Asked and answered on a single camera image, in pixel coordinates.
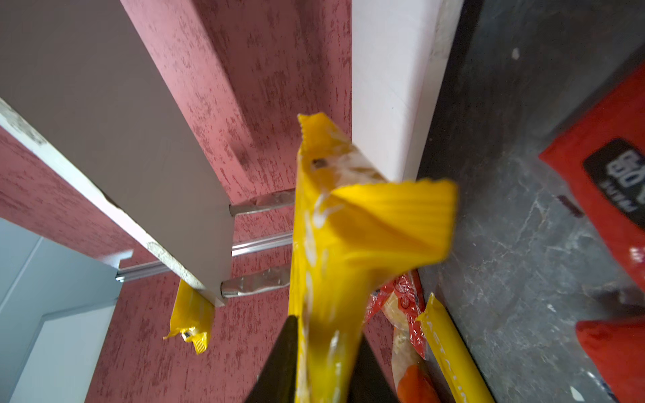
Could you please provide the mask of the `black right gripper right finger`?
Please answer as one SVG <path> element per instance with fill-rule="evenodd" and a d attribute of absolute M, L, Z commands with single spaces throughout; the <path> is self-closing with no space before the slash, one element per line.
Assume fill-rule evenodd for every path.
<path fill-rule="evenodd" d="M 349 403 L 398 403 L 366 337 L 362 337 L 349 384 Z"/>

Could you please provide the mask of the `yellow spaghetti bag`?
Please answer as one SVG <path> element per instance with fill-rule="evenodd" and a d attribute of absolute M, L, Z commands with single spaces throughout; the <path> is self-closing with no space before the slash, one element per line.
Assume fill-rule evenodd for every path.
<path fill-rule="evenodd" d="M 480 371 L 445 306 L 431 293 L 417 318 L 456 402 L 494 403 Z"/>
<path fill-rule="evenodd" d="M 208 349 L 212 335 L 215 306 L 181 280 L 170 319 L 170 331 L 164 339 L 181 335 L 186 343 L 193 345 L 196 354 Z"/>
<path fill-rule="evenodd" d="M 298 320 L 295 399 L 344 402 L 371 294 L 447 259 L 450 180 L 387 181 L 326 115 L 300 115 L 288 312 Z"/>

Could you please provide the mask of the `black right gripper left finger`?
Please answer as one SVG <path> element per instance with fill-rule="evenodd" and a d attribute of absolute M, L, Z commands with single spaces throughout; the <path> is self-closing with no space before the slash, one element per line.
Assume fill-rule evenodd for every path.
<path fill-rule="evenodd" d="M 298 322 L 285 321 L 265 365 L 245 403 L 292 403 L 297 382 Z"/>

